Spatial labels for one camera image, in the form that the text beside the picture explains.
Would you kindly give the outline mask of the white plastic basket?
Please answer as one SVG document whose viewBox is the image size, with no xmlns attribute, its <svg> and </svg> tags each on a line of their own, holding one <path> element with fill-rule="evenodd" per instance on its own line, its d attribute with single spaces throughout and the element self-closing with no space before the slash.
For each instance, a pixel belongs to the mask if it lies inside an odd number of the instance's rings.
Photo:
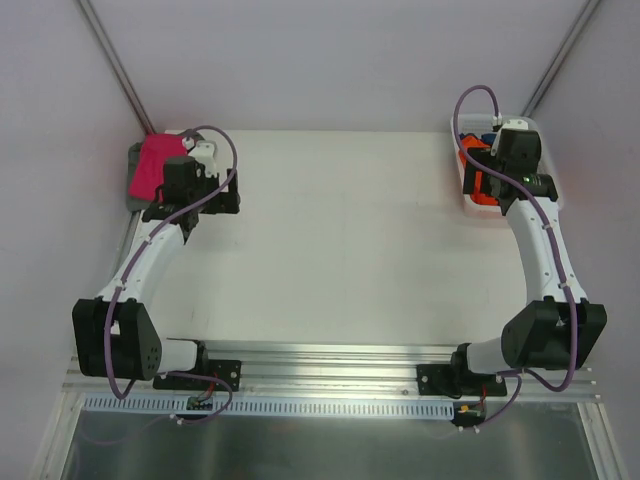
<svg viewBox="0 0 640 480">
<path fill-rule="evenodd" d="M 523 185 L 532 195 L 559 199 L 555 167 L 538 125 L 528 117 L 461 114 L 450 121 L 463 201 L 472 216 L 498 218 L 512 200 L 524 196 L 512 185 L 486 174 L 475 164 Z"/>
</svg>

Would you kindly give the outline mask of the blue t shirt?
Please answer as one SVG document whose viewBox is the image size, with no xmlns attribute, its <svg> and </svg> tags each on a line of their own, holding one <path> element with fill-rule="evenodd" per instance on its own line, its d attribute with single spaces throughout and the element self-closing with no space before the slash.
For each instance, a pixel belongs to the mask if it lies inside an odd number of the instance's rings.
<svg viewBox="0 0 640 480">
<path fill-rule="evenodd" d="M 478 141 L 487 145 L 492 145 L 495 141 L 497 134 L 496 133 L 483 133 L 483 134 L 474 134 L 471 132 L 468 133 L 460 133 L 459 137 L 461 142 L 469 143 L 471 140 Z"/>
</svg>

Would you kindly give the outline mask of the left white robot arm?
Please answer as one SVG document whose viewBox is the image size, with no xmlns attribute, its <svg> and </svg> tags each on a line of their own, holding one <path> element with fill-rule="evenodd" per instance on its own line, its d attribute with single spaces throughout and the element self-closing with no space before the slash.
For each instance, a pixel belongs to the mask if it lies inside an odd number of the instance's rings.
<svg viewBox="0 0 640 480">
<path fill-rule="evenodd" d="M 143 212 L 124 263 L 93 298 L 78 300 L 72 322 L 80 371 L 87 377 L 149 381 L 175 371 L 188 388 L 203 386 L 210 365 L 194 340 L 163 337 L 148 311 L 159 281 L 202 215 L 239 211 L 237 169 L 210 175 L 194 156 L 164 166 L 164 182 Z"/>
</svg>

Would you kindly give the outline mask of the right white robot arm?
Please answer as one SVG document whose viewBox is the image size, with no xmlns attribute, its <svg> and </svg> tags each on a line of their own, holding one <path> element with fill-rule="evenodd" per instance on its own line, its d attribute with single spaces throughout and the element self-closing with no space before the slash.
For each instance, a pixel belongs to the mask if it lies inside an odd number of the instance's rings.
<svg viewBox="0 0 640 480">
<path fill-rule="evenodd" d="M 589 300 L 572 268 L 559 224 L 558 191 L 541 174 L 541 138 L 529 126 L 505 123 L 490 145 L 468 146 L 452 133 L 464 156 L 463 191 L 479 189 L 494 199 L 516 239 L 526 285 L 526 304 L 494 339 L 460 345 L 447 381 L 467 395 L 484 378 L 527 374 L 546 389 L 572 383 L 607 324 L 602 304 Z"/>
</svg>

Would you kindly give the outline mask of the aluminium mounting rail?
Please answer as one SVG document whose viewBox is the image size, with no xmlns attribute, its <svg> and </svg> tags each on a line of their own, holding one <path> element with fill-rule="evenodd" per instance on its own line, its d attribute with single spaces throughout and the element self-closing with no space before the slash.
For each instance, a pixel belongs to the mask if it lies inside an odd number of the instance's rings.
<svg viewBox="0 0 640 480">
<path fill-rule="evenodd" d="M 416 365 L 448 363 L 455 345 L 295 344 L 208 341 L 214 359 L 241 362 L 239 392 L 245 396 L 402 399 L 418 397 Z M 561 393 L 523 375 L 518 400 L 600 403 L 591 367 L 585 366 Z M 106 379 L 81 374 L 72 356 L 63 392 L 108 393 Z"/>
</svg>

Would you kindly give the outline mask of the orange t shirt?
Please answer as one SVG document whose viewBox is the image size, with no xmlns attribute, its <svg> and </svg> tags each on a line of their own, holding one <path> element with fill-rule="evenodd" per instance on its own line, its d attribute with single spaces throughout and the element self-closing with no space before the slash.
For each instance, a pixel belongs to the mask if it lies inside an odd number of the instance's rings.
<svg viewBox="0 0 640 480">
<path fill-rule="evenodd" d="M 469 143 L 462 143 L 464 148 L 468 150 L 469 148 L 490 148 L 492 145 L 487 145 L 478 141 L 471 140 Z M 486 195 L 481 191 L 481 183 L 483 180 L 483 173 L 478 171 L 476 173 L 475 186 L 473 192 L 470 194 L 470 199 L 478 205 L 482 206 L 497 206 L 498 202 L 496 199 Z"/>
</svg>

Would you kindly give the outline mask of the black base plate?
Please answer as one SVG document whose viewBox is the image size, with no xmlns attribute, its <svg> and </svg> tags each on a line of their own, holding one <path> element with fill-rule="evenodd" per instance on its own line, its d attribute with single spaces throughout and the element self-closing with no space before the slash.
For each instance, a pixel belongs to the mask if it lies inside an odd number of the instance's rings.
<svg viewBox="0 0 640 480">
<path fill-rule="evenodd" d="M 240 360 L 205 360 L 200 362 L 189 374 L 214 377 L 226 382 L 233 392 L 239 390 L 242 362 Z M 167 375 L 166 377 L 156 376 L 152 386 L 155 390 L 161 391 L 191 391 L 201 392 L 209 388 L 210 382 L 192 378 L 183 378 Z"/>
<path fill-rule="evenodd" d="M 450 364 L 416 366 L 416 381 L 421 396 L 444 396 L 459 400 L 464 396 L 505 397 L 507 388 L 495 375 L 476 374 Z"/>
</svg>

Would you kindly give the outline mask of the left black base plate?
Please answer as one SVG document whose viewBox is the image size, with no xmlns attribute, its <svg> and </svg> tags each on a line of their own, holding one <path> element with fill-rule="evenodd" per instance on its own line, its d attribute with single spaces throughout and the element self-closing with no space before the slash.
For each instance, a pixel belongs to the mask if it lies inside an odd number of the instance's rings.
<svg viewBox="0 0 640 480">
<path fill-rule="evenodd" d="M 239 390 L 242 362 L 240 360 L 205 360 L 200 362 L 189 374 L 214 377 L 226 382 L 233 392 Z M 156 376 L 152 386 L 155 390 L 161 391 L 191 391 L 201 392 L 209 388 L 210 382 L 192 378 L 183 378 L 167 375 L 166 377 Z"/>
</svg>

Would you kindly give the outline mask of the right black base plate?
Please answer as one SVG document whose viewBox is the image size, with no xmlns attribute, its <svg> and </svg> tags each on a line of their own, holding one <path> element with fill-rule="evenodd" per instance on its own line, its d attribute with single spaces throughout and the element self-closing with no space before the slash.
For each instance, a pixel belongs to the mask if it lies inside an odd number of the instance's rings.
<svg viewBox="0 0 640 480">
<path fill-rule="evenodd" d="M 476 374 L 450 364 L 416 366 L 416 381 L 421 396 L 444 396 L 459 400 L 464 396 L 505 397 L 507 388 L 495 375 Z"/>
</svg>

